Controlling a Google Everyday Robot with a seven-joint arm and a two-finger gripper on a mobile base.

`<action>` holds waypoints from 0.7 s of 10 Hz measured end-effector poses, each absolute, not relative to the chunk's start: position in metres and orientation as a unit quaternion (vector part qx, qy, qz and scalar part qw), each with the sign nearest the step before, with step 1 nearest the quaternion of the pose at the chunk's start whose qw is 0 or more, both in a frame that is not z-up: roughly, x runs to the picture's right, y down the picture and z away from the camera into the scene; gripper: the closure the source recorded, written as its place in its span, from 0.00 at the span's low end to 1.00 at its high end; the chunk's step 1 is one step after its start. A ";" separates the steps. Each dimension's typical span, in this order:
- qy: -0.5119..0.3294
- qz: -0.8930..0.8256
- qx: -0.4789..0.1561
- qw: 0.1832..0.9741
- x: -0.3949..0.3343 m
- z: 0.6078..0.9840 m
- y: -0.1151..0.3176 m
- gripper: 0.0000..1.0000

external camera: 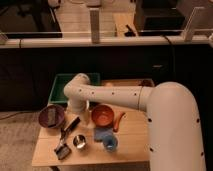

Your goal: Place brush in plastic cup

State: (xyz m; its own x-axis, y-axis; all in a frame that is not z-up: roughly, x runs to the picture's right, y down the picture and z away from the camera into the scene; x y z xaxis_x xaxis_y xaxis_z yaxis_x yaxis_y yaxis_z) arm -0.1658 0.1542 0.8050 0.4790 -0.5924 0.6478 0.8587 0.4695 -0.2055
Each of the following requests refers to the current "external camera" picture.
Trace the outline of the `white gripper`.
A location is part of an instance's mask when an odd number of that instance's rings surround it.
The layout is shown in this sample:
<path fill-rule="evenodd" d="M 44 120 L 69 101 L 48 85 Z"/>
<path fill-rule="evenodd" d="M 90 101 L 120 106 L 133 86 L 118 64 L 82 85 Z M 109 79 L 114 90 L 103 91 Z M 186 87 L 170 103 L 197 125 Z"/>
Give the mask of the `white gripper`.
<path fill-rule="evenodd" d="M 89 102 L 84 100 L 69 99 L 67 109 L 77 115 L 84 113 L 89 107 Z"/>

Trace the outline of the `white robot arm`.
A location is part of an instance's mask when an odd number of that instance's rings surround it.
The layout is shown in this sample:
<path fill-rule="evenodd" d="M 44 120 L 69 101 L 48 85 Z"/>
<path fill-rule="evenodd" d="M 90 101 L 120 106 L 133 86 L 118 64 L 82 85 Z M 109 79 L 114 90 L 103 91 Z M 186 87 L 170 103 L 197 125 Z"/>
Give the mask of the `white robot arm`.
<path fill-rule="evenodd" d="M 150 171 L 207 171 L 199 109 L 191 91 L 177 82 L 146 86 L 92 86 L 84 73 L 64 87 L 68 106 L 83 116 L 88 102 L 146 113 Z"/>

